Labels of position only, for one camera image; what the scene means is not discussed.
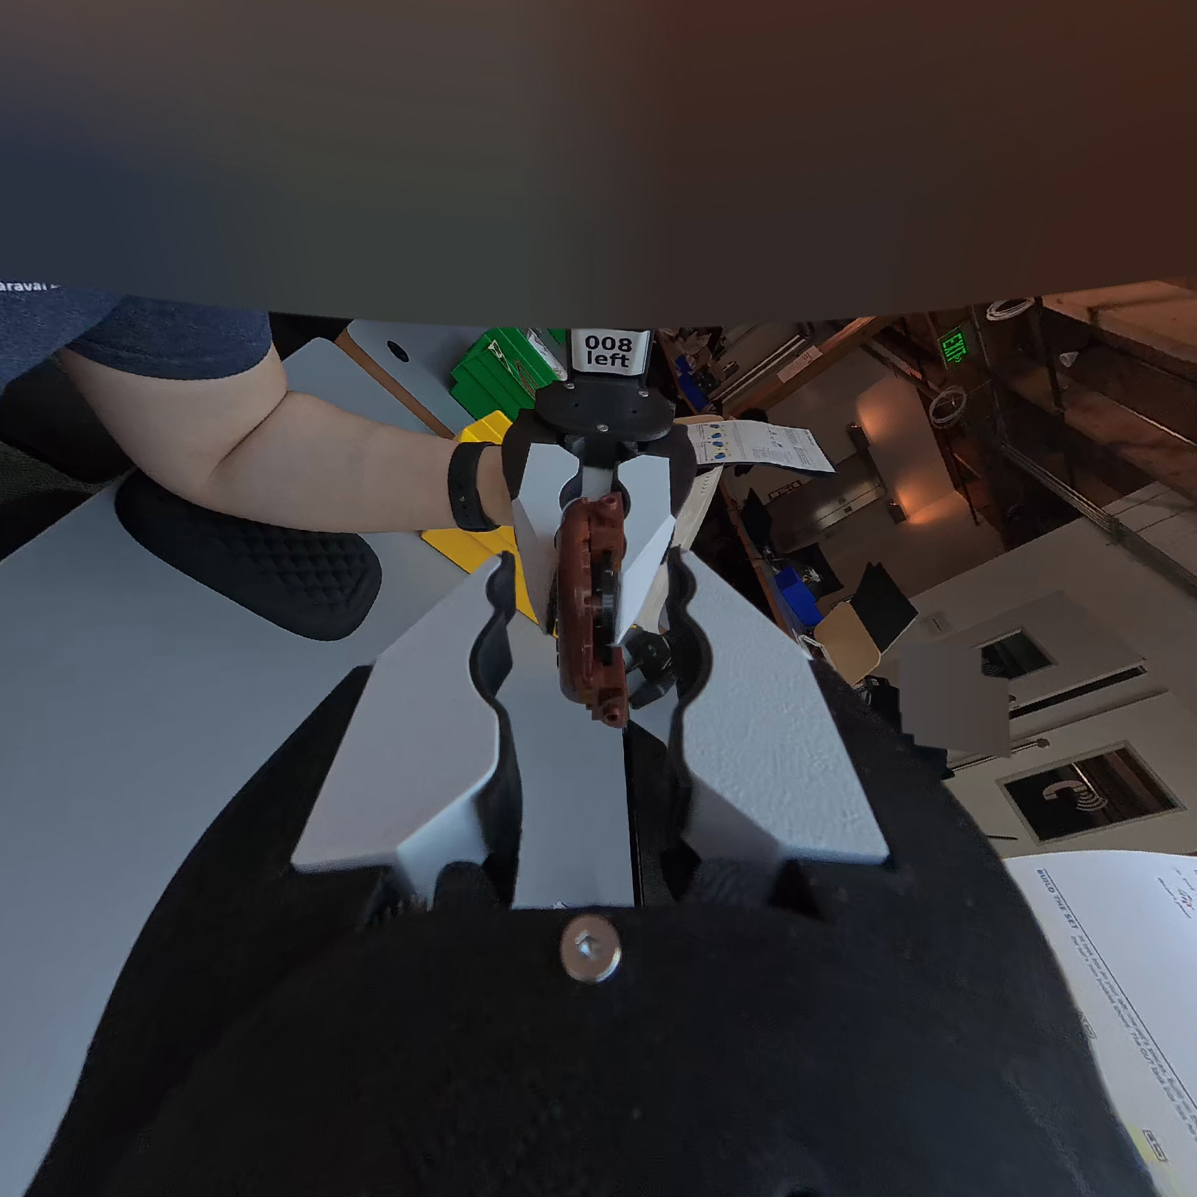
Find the black monitor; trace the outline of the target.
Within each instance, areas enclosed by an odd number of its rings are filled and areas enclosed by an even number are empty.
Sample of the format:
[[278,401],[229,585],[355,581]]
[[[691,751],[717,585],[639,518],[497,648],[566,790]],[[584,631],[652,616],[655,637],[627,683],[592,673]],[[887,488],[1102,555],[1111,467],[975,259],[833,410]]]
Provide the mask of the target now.
[[847,602],[878,654],[887,654],[907,628],[920,619],[917,606],[878,562],[867,564],[861,585]]

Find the yellow plastic bin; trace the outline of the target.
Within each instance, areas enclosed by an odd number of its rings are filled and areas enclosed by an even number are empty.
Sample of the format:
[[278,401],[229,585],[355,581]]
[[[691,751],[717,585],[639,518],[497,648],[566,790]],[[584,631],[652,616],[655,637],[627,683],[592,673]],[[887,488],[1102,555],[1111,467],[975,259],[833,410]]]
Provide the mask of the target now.
[[[476,436],[474,441],[465,439],[461,442],[481,442],[481,439]],[[499,447],[503,447],[503,464],[511,498],[515,498],[517,483],[522,478],[531,442],[555,442],[565,447],[557,432],[538,412],[521,412],[517,421],[506,428],[503,442],[499,442]],[[453,523],[449,528],[425,531],[422,536],[430,548],[440,551],[447,559],[456,562],[465,572],[474,572],[485,559],[497,558],[503,551],[511,551],[517,559],[517,606],[521,612],[538,622],[529,602],[521,553],[517,548],[515,518],[511,526],[501,526],[492,533],[465,533],[460,531]],[[557,579],[554,591],[552,612],[555,616],[555,628],[552,635],[557,635]]]

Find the beige chair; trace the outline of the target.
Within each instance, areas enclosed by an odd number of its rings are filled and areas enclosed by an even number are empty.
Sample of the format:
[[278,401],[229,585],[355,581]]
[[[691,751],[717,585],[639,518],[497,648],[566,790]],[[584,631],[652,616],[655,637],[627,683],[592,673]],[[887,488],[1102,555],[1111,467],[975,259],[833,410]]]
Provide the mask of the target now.
[[840,676],[852,686],[859,686],[881,666],[882,650],[876,645],[852,601],[833,606],[813,629],[813,639],[821,645]]

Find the black wrist rest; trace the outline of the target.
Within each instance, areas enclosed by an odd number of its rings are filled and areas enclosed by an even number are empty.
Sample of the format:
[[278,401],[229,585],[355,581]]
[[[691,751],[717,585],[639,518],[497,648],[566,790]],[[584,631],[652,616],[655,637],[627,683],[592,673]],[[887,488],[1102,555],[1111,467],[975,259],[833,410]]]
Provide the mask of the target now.
[[245,521],[130,473],[116,516],[138,545],[263,622],[316,642],[353,635],[383,589],[383,564],[355,533]]

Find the window with handset logo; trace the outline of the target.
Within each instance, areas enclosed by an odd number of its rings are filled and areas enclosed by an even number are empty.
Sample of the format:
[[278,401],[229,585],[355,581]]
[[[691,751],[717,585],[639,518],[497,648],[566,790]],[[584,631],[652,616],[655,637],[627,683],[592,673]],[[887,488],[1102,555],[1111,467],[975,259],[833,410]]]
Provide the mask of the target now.
[[1127,742],[998,781],[1038,843],[1065,842],[1186,804]]

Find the sheet with blue figures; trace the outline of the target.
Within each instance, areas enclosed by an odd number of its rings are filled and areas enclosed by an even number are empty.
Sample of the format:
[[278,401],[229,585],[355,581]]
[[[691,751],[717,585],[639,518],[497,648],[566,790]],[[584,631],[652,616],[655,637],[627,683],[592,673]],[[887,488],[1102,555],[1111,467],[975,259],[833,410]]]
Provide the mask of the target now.
[[836,473],[836,464],[806,428],[719,420],[690,423],[685,432],[700,470],[769,464],[796,473]]

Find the grey desk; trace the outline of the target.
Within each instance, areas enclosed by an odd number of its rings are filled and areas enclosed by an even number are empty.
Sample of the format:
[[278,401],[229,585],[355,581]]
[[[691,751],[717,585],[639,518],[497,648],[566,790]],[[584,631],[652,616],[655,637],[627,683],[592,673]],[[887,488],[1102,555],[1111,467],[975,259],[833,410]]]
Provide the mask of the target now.
[[351,635],[286,631],[138,544],[112,482],[2,562],[2,1196],[23,1196],[146,920],[232,795],[468,572],[371,533]]

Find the printed instruction sheet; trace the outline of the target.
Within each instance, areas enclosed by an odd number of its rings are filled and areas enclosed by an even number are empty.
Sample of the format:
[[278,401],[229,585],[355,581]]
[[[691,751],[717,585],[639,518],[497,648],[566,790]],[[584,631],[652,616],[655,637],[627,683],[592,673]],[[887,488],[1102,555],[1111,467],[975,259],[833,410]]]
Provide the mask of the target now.
[[1195,1196],[1195,855],[1007,860],[1161,1196]]

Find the green plastic bin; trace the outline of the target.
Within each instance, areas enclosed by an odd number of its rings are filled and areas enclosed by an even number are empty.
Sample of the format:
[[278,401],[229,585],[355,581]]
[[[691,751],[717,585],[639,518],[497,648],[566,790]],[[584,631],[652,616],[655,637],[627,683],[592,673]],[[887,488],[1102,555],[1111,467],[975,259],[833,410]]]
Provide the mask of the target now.
[[476,420],[499,412],[515,421],[541,391],[566,380],[559,350],[535,327],[492,327],[453,367],[450,395]]

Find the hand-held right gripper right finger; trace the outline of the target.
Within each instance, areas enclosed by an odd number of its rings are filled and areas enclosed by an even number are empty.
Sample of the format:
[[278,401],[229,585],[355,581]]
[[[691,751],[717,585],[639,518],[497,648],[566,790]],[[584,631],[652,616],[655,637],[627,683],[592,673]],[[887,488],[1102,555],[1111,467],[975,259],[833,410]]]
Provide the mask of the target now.
[[691,551],[667,555],[677,834],[769,894],[793,863],[882,865],[891,847],[811,656]]

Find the blue plastic bin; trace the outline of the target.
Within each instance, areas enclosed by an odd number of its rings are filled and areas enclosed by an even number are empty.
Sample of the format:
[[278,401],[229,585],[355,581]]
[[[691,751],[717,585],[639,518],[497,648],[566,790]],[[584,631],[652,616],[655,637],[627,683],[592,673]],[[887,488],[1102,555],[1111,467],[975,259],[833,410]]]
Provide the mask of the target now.
[[816,628],[823,622],[823,611],[816,605],[816,595],[806,587],[801,572],[793,566],[779,570],[774,585],[790,608],[796,624],[806,629]]

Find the white panel with hole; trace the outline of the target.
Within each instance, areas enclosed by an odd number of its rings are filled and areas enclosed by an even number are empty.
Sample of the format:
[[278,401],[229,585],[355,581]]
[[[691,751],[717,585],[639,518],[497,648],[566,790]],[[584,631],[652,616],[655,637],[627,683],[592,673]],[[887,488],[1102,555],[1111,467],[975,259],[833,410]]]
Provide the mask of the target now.
[[474,421],[450,395],[450,370],[483,327],[353,320],[338,345],[412,414],[416,429],[456,439]]

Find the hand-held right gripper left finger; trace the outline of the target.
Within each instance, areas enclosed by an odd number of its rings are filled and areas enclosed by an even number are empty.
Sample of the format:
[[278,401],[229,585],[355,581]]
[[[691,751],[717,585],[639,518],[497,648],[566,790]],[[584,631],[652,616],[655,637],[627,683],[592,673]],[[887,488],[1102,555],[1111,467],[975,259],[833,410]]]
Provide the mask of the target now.
[[430,900],[456,861],[515,894],[522,791],[501,703],[513,671],[515,555],[485,559],[369,673],[293,852],[299,873],[385,865]]

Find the black wristband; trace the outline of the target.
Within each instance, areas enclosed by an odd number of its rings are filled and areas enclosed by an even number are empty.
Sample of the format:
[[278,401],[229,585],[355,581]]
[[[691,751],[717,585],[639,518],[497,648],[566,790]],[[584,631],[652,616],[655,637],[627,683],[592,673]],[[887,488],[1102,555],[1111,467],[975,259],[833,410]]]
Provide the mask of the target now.
[[501,528],[501,523],[492,521],[485,513],[478,473],[483,454],[492,449],[501,449],[497,442],[457,442],[449,460],[447,488],[449,503],[456,526],[465,533],[492,533]]

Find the brown and black brick assembly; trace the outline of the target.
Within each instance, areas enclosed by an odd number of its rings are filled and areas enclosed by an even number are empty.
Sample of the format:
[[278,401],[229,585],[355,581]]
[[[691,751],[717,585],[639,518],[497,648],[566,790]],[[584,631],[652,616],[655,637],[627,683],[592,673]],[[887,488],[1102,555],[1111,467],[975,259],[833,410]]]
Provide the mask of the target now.
[[669,635],[641,625],[618,628],[624,523],[624,500],[615,492],[581,498],[565,510],[552,601],[565,698],[620,733],[631,712],[665,698],[677,680]]

